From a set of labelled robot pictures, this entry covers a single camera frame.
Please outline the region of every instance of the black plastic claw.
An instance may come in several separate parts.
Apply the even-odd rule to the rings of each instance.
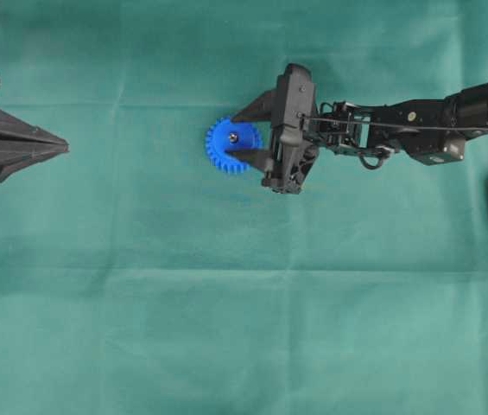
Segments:
[[[236,150],[227,151],[226,154],[237,158],[240,162],[248,163],[251,167],[266,173],[274,168],[274,160],[270,150]]]
[[[259,123],[270,121],[275,104],[275,89],[263,93],[242,111],[232,117],[232,123]]]

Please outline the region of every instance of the gear teeth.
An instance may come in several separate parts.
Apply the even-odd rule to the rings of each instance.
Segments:
[[[229,156],[225,150],[229,150],[229,144],[226,137],[227,129],[241,134],[244,137],[238,148],[257,149],[263,147],[261,132],[253,124],[233,124],[230,117],[219,118],[206,133],[206,154],[215,168],[224,171],[226,174],[235,176],[250,169],[250,165],[240,162],[237,158]]]

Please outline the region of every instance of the green cloth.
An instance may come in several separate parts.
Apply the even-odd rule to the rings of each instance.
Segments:
[[[71,144],[0,186],[0,414],[488,415],[488,137],[218,172],[290,62],[440,99],[488,81],[488,0],[0,0],[0,107]]]

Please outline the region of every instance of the gear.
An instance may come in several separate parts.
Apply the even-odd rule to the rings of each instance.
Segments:
[[[212,164],[229,174],[239,174],[250,168],[229,156],[227,150],[253,150],[263,147],[261,133],[249,123],[232,123],[230,117],[221,118],[211,126],[206,137],[206,151]]]

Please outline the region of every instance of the cable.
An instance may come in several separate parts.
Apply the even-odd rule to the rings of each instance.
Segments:
[[[408,130],[428,130],[428,131],[482,131],[488,132],[488,128],[485,127],[434,127],[434,126],[416,126],[416,125],[404,125],[404,124],[387,124],[378,123],[375,121],[357,121],[357,120],[347,120],[347,119],[334,119],[334,118],[317,118],[301,116],[302,118],[309,119],[311,121],[325,121],[328,123],[341,123],[349,125],[374,125],[376,127],[386,127],[386,128],[406,128]]]

